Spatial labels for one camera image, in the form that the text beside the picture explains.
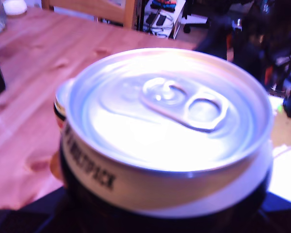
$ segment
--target wood grain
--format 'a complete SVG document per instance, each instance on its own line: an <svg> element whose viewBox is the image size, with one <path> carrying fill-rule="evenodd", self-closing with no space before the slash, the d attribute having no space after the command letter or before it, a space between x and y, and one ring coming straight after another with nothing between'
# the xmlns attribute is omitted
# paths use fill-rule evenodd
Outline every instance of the wood grain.
<svg viewBox="0 0 291 233"><path fill-rule="evenodd" d="M29 8L0 34L0 209L18 209L60 187L49 169L60 132L56 88L108 55L146 47L195 44Z"/></svg>

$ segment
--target can rim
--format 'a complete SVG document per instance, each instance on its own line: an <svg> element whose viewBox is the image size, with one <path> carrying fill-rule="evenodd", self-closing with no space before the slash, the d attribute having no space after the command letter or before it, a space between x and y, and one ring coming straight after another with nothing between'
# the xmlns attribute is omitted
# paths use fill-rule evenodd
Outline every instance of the can rim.
<svg viewBox="0 0 291 233"><path fill-rule="evenodd" d="M79 73L76 76L76 80L81 78L84 74L86 74L89 70L92 69L93 66L97 66L100 65L101 63L104 63L107 60L113 59L113 58L117 58L119 56L123 56L123 55L129 55L129 54L134 54L137 52L147 52L147 51L157 51L157 52L165 52L165 51L170 51L170 50L177 50L179 52L185 52L188 54L196 54L198 53L199 56L204 56L207 58L211 58L213 60L217 60L218 62L221 62L223 64L228 64L230 67L233 67L234 69L237 69L239 72L242 72L244 75L248 76L248 77L252 77L251 74L249 74L247 71L241 69L240 67L238 67L237 65L228 62L226 60L223 60L221 58L215 57L215 56L211 56L209 54L205 54L205 53L201 53L201 52L196 52L196 51L192 51L192 50L184 50L184 49L175 49L175 48L144 48L144 49L136 49L136 50L128 50L128 51L124 51L124 52L120 52L120 53L116 53L113 55L110 55L108 57L105 57L91 65L89 65L87 68L85 68L81 73ZM231 166L239 161L241 161L242 159L246 158L247 156L253 154L255 151L258 150L258 148L266 141L269 139L270 133L271 133L271 129L273 127L273 123L274 123L274 118L273 118L273 111L272 111L272 107L271 107L271 103L269 101L267 92L264 90L264 88L262 87L262 85L254 78L252 77L250 82L255 86L255 88L258 89L258 92L262 95L262 97L266 100L265 104L267 104L267 109L265 109L268 112L268 122L267 125L264 127L264 130L262 132L262 134L260 135L259 139L256 140L254 143L252 143L247 149L241 151L238 153L238 156L232 156L228 159L225 159L224 161L217 161L214 164L216 164L215 167L211 167L211 168L205 168L205 169L199 169L199 170L183 170L183 171L174 171L174 170L168 170L168 169L157 169L154 167L144 167L144 166L140 166L137 164L133 164L133 163L128 163L125 162L123 160L120 160L117 158L117 153L113 152L113 151L109 151L105 148L103 148L102 146L99 146L98 144L95 144L93 140L90 140L89 138L87 138L87 136L85 135L85 133L79 128L79 126L71 119L73 119L72 117L72 113L71 113L71 109L70 107L67 107L65 112L66 112L66 119L69 123L69 125L71 126L72 130L78 135L78 137L80 139L82 139L85 144L90 147L91 149L95 150L96 152L100 153L101 155L103 155L105 158L110 159L116 163L120 163L122 165L125 166L129 166L129 167L134 167L137 169L142 169L142 170L151 170L151 171L157 171L157 172L172 172L172 173L188 173L188 172L206 172L206 171L215 171L215 170L219 170L228 166ZM67 103L70 103L70 98L71 98L71 92L69 92L68 97L67 97Z"/></svg>

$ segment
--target chair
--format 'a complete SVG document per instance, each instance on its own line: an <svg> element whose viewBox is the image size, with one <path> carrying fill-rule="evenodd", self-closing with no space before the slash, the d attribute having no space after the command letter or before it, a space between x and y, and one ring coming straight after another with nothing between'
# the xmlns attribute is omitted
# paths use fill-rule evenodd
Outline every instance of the chair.
<svg viewBox="0 0 291 233"><path fill-rule="evenodd" d="M125 28L135 26L135 9L137 0L126 0L125 7L121 7L109 0L42 0L42 8L54 10L61 7L73 11L86 13L104 18L112 22L123 24Z"/></svg>
<svg viewBox="0 0 291 233"><path fill-rule="evenodd" d="M183 27L185 33L190 33L190 27L206 28L208 29L211 25L212 17L226 15L232 4L241 3L242 5L252 2L253 0L206 0L206 11L209 11L210 14L207 16L207 21L205 23L186 23ZM191 15L192 8L194 6L195 0L186 0L182 17L187 19L188 15Z"/></svg>

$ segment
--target floor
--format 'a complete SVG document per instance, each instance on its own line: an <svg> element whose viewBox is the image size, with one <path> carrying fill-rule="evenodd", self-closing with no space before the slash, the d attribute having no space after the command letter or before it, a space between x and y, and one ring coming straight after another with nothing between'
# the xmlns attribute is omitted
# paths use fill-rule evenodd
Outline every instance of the floor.
<svg viewBox="0 0 291 233"><path fill-rule="evenodd" d="M28 5L41 5L41 0L26 0ZM77 15L79 17L94 20L93 16L75 13L72 11L56 9L55 11L63 14ZM183 32L183 25L181 26L176 40L183 40L199 44L205 36L207 30L191 28L189 34ZM272 141L274 145L274 169L273 176L269 190L289 201L291 201L291 119L288 119L284 112L278 112L277 108L282 104L281 99L272 98L272 105L274 107L275 123L272 133Z"/></svg>

